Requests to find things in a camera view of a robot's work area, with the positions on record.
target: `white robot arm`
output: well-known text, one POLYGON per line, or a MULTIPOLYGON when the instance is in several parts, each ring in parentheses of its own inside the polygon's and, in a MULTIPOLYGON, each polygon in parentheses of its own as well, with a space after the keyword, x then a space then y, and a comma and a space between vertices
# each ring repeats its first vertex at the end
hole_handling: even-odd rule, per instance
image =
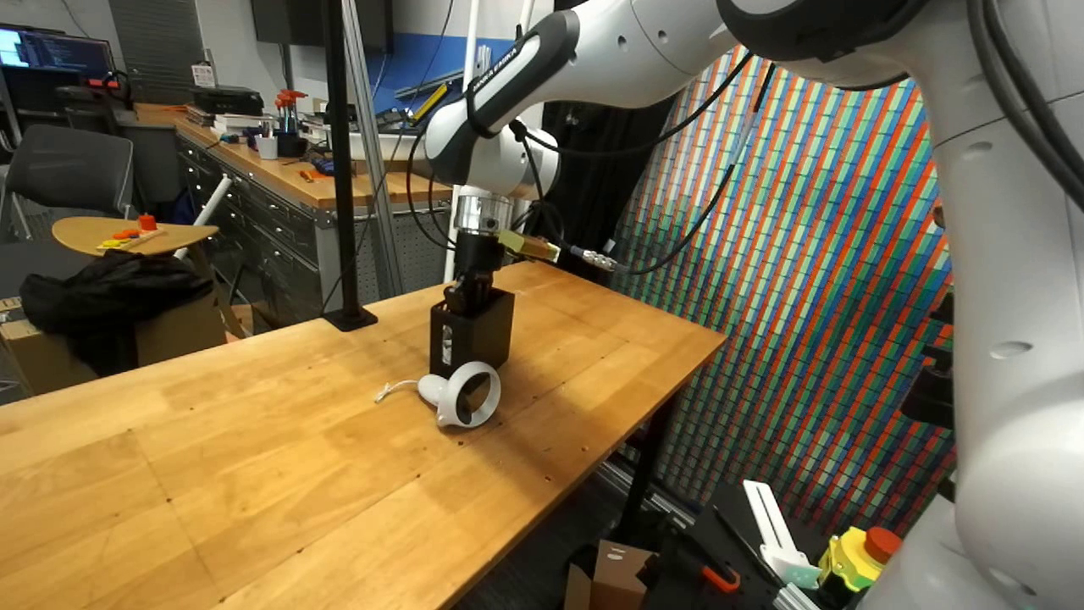
POLYGON ((863 605, 1080 605, 1080 23, 1080 0, 589 0, 543 20, 470 88, 474 108, 434 114, 429 171, 547 191, 556 158, 508 128, 524 105, 652 105, 735 39, 845 88, 911 75, 954 267, 960 494, 926 510, 863 605))

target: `striped backdrop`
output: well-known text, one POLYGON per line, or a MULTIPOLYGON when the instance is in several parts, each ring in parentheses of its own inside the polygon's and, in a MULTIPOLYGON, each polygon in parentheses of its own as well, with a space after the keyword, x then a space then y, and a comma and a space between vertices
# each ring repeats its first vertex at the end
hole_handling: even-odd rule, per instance
MULTIPOLYGON (((722 56, 673 105, 688 114, 735 64, 722 56)), ((722 208, 664 271, 619 274, 639 300, 728 335, 684 394, 662 476, 688 501, 758 476, 797 520, 907 530, 953 467, 953 438, 907 424, 929 313, 949 290, 937 177, 911 81, 837 91, 753 61, 711 110, 656 149, 619 228, 619 258, 652 264, 722 208)))

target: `cardboard box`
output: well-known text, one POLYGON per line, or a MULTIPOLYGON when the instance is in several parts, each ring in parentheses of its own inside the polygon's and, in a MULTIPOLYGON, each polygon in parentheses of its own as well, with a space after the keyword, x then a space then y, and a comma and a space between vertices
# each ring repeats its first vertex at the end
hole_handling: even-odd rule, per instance
MULTIPOLYGON (((17 315, 10 298, 3 300, 8 300, 8 321, 0 321, 0 337, 15 354, 26 394, 51 394, 62 385, 94 378, 94 368, 79 354, 70 354, 70 347, 64 335, 45 335, 36 326, 32 326, 32 319, 17 315)), ((140 366, 185 354, 221 341, 225 341, 225 326, 215 305, 215 290, 136 326, 140 366)))
POLYGON ((568 566, 565 610, 639 610, 648 585, 638 574, 652 554, 648 549, 604 540, 592 576, 568 566))

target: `butcher block table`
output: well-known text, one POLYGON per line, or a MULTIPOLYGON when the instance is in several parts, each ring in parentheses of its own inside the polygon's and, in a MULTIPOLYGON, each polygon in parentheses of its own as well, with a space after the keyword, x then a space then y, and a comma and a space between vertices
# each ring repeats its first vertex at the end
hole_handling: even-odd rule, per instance
POLYGON ((0 406, 0 605, 454 602, 722 347, 547 264, 497 284, 482 429, 391 391, 427 371, 439 288, 0 406))

